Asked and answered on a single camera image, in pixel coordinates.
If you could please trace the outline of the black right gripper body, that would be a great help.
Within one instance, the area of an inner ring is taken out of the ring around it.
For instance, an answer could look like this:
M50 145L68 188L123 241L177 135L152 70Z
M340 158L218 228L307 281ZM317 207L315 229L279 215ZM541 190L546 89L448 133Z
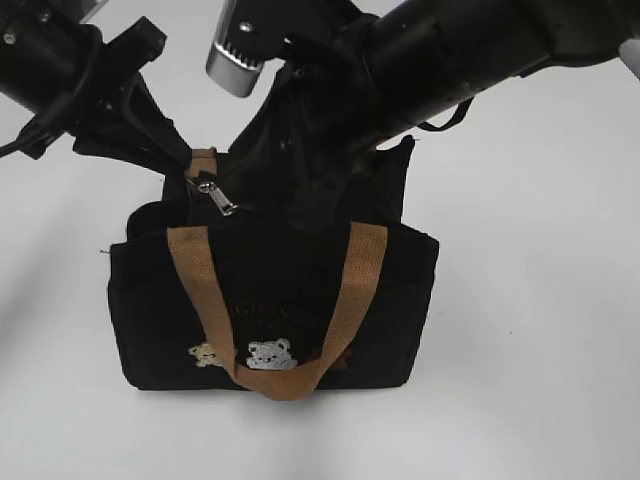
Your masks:
M350 177L331 225L395 221L391 157L377 149L394 137L393 123L385 117L382 93L364 53L373 24L358 19L332 39L330 50L338 56L334 65L306 56L287 60L258 113L229 149L230 165L291 166L295 188L308 169L344 165ZM261 216L240 206L236 215L292 227L292 206L284 217Z

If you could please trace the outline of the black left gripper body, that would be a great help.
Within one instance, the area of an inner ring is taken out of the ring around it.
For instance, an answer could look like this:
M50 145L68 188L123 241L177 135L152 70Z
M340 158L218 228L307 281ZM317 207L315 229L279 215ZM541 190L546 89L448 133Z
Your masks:
M19 103L33 114L19 132L20 152L39 159L68 134L80 155L172 164L173 122L141 74L166 39L146 17L110 42L64 16L20 17Z

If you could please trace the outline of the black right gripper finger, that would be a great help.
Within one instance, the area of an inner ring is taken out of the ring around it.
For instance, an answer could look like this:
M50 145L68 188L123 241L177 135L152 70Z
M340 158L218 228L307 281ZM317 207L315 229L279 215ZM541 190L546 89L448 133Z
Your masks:
M220 174L222 190L252 213L284 217L295 200L295 175L280 164L234 164Z
M319 232L334 221L339 200L350 177L344 165L325 164L319 172L308 169L298 181L292 203L292 227Z

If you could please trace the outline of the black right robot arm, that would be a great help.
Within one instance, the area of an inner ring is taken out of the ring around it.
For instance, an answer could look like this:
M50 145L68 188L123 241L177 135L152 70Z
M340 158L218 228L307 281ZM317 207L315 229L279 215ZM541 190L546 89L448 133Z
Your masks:
M234 1L223 45L281 59L230 147L224 191L241 219L318 231L342 218L396 222L410 131L497 84L614 59L639 35L635 1L405 1L377 16L349 1Z

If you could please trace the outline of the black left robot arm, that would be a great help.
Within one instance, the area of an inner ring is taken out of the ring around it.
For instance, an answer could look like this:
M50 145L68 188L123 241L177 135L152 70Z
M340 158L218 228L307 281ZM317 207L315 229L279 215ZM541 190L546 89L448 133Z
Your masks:
M73 150L177 182L192 166L189 145L151 95L141 69L166 35L141 17L111 41L89 23L92 1L1 4L1 92L32 112L3 156L37 160L64 134Z

